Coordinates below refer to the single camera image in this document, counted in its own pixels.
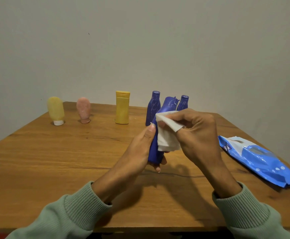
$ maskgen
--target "table surface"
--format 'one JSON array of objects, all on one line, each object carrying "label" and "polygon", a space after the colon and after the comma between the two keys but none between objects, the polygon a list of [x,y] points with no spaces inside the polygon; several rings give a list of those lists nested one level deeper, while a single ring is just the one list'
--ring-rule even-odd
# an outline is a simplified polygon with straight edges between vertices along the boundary
[{"label": "table surface", "polygon": [[[130,123],[115,124],[115,105],[91,104],[91,123],[81,124],[76,103],[64,102],[65,124],[54,126],[48,113],[0,141],[0,232],[29,225],[43,207],[71,194],[109,170],[131,139],[145,127],[146,108],[130,107]],[[261,145],[219,114],[218,134],[240,136]],[[236,180],[259,201],[279,211],[290,230],[290,188],[269,184],[222,151]],[[212,201],[211,185],[182,151],[166,155],[162,172],[151,167],[113,201],[98,232],[200,231],[225,227]]]}]

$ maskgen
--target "white wipe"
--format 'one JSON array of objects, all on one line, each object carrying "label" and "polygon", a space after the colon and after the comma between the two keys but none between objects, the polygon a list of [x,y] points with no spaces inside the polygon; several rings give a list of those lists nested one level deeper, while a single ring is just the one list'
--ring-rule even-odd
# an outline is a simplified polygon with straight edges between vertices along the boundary
[{"label": "white wipe", "polygon": [[[166,115],[174,112],[178,111],[156,113],[156,121],[165,122],[165,124],[169,126],[174,132],[177,132],[179,129],[183,128],[183,125],[165,117]],[[172,152],[180,149],[180,144],[176,136],[172,132],[160,128],[159,126],[158,126],[157,144],[159,151]]]}]

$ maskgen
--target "pink bottle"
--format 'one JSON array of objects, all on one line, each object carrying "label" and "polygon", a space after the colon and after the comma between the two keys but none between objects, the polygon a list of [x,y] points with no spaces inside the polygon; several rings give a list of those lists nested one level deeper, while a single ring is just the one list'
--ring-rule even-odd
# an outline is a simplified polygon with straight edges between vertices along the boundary
[{"label": "pink bottle", "polygon": [[91,115],[91,103],[85,97],[81,97],[76,102],[76,108],[79,112],[82,124],[89,123],[89,116]]}]

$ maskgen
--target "yellow squeeze bottle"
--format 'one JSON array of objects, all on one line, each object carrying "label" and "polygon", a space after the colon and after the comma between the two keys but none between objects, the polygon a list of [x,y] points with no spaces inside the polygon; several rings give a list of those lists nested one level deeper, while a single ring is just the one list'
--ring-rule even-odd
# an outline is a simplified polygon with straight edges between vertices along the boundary
[{"label": "yellow squeeze bottle", "polygon": [[131,92],[116,91],[116,119],[117,124],[128,124],[129,96]]},{"label": "yellow squeeze bottle", "polygon": [[47,100],[47,109],[49,110],[50,117],[55,126],[64,124],[64,108],[60,98],[55,96],[50,97]]}]

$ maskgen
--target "green sweater sleeve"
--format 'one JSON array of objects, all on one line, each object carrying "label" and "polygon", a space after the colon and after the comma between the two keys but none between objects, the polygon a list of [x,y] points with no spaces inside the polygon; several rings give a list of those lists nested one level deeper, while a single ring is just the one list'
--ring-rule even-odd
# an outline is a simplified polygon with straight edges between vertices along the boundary
[{"label": "green sweater sleeve", "polygon": [[48,204],[31,225],[16,229],[7,239],[85,239],[111,208],[97,197],[91,183],[73,195],[64,195]]},{"label": "green sweater sleeve", "polygon": [[250,190],[243,190],[230,198],[213,201],[222,212],[228,229],[236,239],[290,239],[290,233],[281,225],[280,214],[269,205],[260,203]]}]

